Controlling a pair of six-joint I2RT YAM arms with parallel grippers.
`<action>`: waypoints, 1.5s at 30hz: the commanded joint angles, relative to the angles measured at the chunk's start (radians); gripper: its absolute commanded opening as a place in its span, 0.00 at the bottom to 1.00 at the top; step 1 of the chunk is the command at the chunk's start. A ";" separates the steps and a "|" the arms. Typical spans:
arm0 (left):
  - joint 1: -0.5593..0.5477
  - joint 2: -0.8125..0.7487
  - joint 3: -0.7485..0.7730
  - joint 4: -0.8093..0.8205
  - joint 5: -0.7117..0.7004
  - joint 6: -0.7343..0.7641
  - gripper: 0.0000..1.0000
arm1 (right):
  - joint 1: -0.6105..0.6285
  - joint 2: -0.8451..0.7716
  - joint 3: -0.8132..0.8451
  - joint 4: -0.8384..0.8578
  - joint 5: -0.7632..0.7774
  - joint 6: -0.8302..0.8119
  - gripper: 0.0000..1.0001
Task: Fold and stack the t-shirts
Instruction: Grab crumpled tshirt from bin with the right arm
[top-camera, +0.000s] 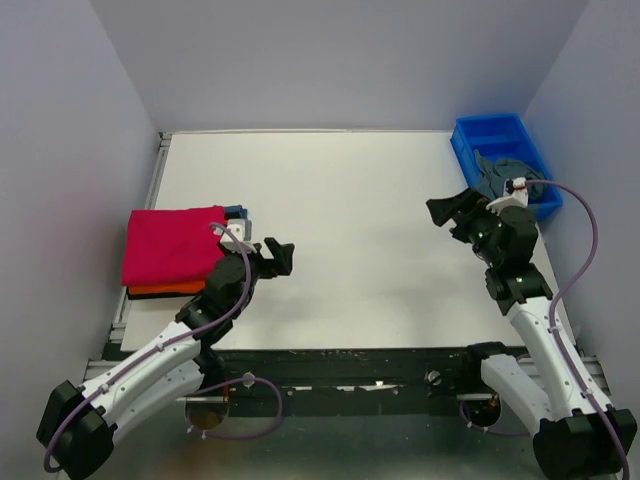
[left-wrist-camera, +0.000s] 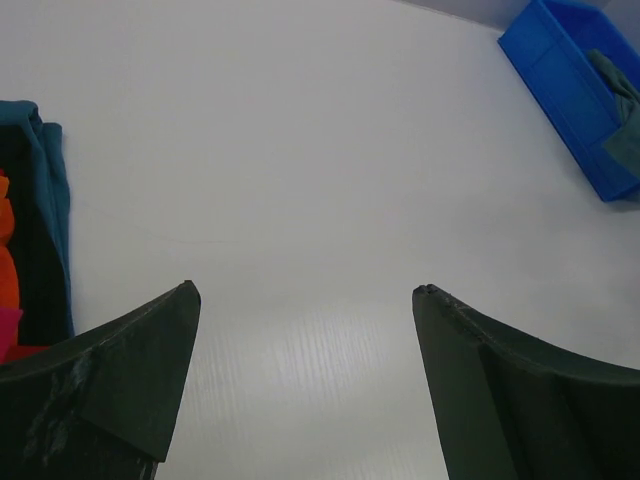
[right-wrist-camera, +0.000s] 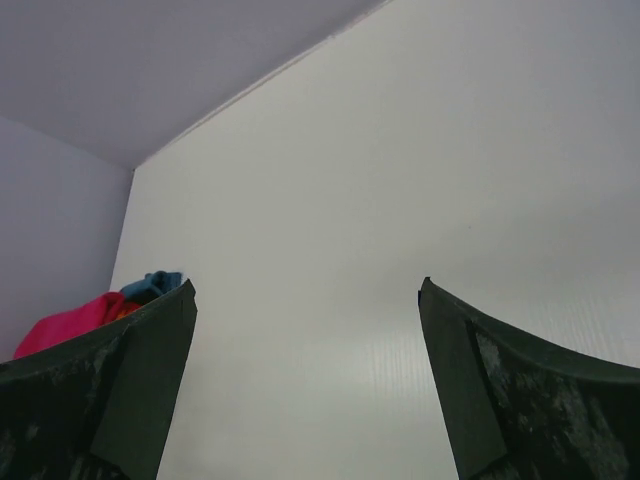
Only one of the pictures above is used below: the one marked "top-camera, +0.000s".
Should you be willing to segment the grey-blue t shirt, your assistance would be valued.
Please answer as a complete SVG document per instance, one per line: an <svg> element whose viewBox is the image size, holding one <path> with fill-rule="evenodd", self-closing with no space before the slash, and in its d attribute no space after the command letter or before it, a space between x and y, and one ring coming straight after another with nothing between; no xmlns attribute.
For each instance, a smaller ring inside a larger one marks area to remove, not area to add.
<svg viewBox="0 0 640 480"><path fill-rule="evenodd" d="M544 180L544 176L523 161L514 158L499 158L498 160L492 161L483 156L478 150L474 151L474 158L476 166L480 171L477 185L474 188L479 191L483 197L487 197L489 202L503 195L506 180L525 177L527 179L527 189L529 192L528 207L526 209L516 208L526 210L527 215L533 221L537 221L539 208L533 205L533 201L541 199L546 185L538 184L535 181Z"/></svg>

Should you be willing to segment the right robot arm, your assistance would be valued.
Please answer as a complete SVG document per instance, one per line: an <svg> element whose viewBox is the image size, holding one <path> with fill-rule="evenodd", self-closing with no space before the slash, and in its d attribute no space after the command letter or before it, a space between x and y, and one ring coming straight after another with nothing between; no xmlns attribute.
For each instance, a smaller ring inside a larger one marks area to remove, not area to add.
<svg viewBox="0 0 640 480"><path fill-rule="evenodd" d="M549 479L618 474L627 479L627 454L637 433L628 409L616 408L589 373L556 315L559 301L532 261L538 241L528 192L515 183L491 201L473 188L426 206L433 223L471 246L487 269L485 283L501 314L523 340L540 379L515 357L477 345L460 367L469 390L490 387L526 427L537 463Z"/></svg>

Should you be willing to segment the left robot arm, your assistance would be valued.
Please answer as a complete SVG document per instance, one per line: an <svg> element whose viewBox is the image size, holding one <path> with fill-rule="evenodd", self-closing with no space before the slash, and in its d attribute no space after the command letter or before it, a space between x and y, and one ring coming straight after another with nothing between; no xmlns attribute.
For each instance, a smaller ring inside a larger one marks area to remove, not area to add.
<svg viewBox="0 0 640 480"><path fill-rule="evenodd" d="M85 479L118 440L164 405L220 387L212 345L249 305L258 281L292 273L295 246L267 237L262 244L232 238L220 248L223 256L204 287L147 345L81 385L65 380L52 390L36 431L47 473Z"/></svg>

